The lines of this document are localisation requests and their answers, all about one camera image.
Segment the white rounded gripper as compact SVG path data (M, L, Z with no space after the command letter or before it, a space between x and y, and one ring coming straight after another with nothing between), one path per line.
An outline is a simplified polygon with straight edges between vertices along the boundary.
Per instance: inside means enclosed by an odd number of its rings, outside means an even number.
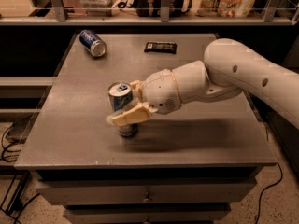
M180 110L182 102L178 94L173 73L164 69L150 75L144 82L136 80L130 83L133 97L143 100L135 106L127 105L124 109L106 117L110 125L120 127L149 120L154 113L169 114Z

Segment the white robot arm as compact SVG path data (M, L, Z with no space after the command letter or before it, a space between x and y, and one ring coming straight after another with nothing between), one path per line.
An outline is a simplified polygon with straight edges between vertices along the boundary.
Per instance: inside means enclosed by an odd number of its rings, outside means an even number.
M228 38L211 42L201 61L164 69L124 87L133 100L107 117L114 126L147 121L190 102L218 102L247 91L299 128L299 74Z

